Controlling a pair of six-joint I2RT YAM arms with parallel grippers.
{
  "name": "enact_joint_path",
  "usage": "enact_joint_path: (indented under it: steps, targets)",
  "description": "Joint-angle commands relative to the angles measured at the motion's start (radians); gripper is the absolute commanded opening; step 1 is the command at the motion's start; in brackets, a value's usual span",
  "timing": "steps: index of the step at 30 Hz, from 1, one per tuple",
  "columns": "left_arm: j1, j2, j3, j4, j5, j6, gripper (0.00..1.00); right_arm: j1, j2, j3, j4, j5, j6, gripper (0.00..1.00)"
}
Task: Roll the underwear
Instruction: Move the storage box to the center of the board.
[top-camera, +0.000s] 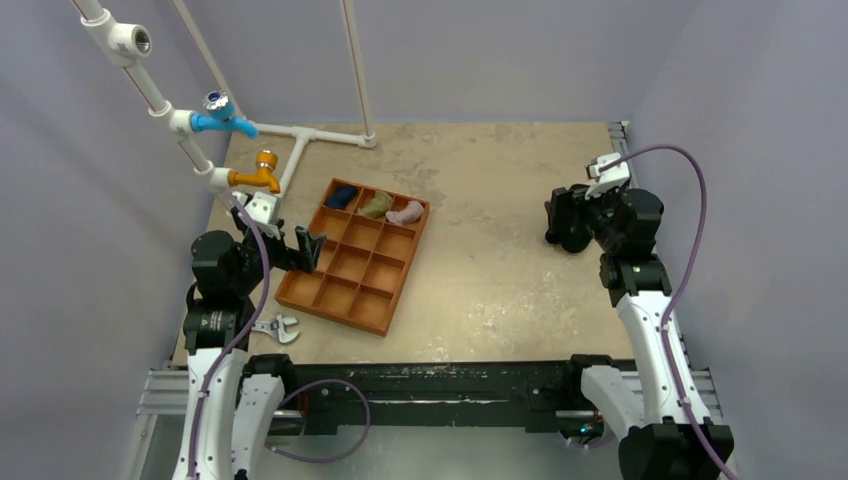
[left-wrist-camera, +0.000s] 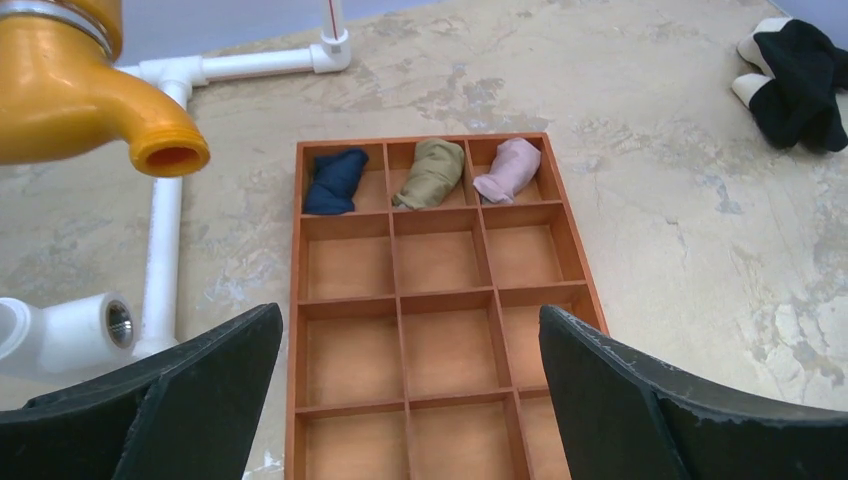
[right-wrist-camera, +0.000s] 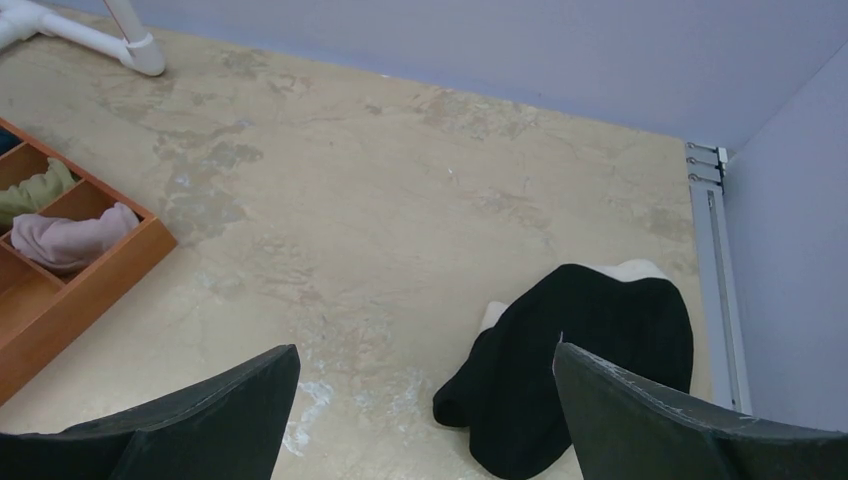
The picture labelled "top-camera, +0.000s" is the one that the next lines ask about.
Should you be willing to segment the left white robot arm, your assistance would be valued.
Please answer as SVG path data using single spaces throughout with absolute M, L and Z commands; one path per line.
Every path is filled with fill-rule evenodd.
M 248 354 L 261 310 L 250 294 L 256 286 L 269 289 L 273 267 L 314 272 L 327 237 L 299 227 L 293 249 L 281 239 L 242 231 L 240 241 L 226 231 L 206 232 L 191 246 L 195 281 L 183 322 L 188 401 L 176 479 L 250 478 L 275 410 L 297 399 L 288 355 Z

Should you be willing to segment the orange compartment tray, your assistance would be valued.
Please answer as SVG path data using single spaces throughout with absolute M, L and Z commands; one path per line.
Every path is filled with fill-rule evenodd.
M 324 202 L 340 185 L 358 189 L 345 210 Z M 409 201 L 425 210 L 407 226 L 389 223 L 385 216 L 370 219 L 357 210 L 380 191 L 376 187 L 334 178 L 325 190 L 308 229 L 325 234 L 317 269 L 306 274 L 288 272 L 275 299 L 285 307 L 312 314 L 371 334 L 386 336 L 430 213 L 428 201 L 388 191 L 389 210 L 400 210 Z

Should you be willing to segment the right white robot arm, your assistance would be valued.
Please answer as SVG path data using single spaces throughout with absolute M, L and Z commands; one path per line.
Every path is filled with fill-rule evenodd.
M 593 196 L 584 184 L 557 188 L 545 202 L 545 239 L 569 253 L 601 247 L 599 276 L 631 343 L 641 392 L 617 368 L 596 364 L 564 376 L 576 407 L 590 402 L 618 442 L 625 479 L 718 479 L 734 449 L 729 426 L 714 418 L 686 365 L 671 307 L 673 290 L 655 253 L 664 205 L 642 189 Z

